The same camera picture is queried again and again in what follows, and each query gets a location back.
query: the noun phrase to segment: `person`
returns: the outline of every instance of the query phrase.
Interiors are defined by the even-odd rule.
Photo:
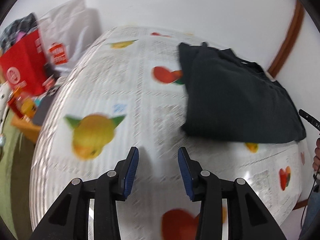
[[[320,138],[316,141],[316,149],[315,149],[315,157],[313,158],[313,169],[317,172],[319,171],[320,165]],[[316,216],[319,216],[320,212],[320,191],[319,191],[320,183],[317,182],[317,185],[313,187],[311,190],[309,200],[308,200],[308,208],[306,217],[302,226],[302,230],[299,236],[299,240],[304,239],[305,233],[310,228],[311,223],[315,220]]]

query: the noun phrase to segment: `folded black shirt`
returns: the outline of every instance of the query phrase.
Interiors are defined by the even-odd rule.
[[[189,136],[222,141],[287,143],[306,131],[287,91],[261,66],[231,49],[179,45],[189,98],[182,129]]]

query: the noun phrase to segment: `white logo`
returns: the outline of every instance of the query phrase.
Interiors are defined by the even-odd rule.
[[[7,78],[8,78],[8,81],[15,85],[17,83],[19,83],[20,81],[20,72],[17,68],[15,67],[11,67],[7,70]]]

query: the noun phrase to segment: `red shopping bag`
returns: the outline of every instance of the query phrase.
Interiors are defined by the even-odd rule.
[[[0,65],[11,88],[21,86],[34,96],[45,92],[46,61],[38,30],[24,36],[0,57]]]

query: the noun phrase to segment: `white shopping bag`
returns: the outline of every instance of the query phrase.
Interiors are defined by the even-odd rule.
[[[71,0],[40,17],[45,54],[60,75],[68,75],[94,42],[92,22],[85,0]]]

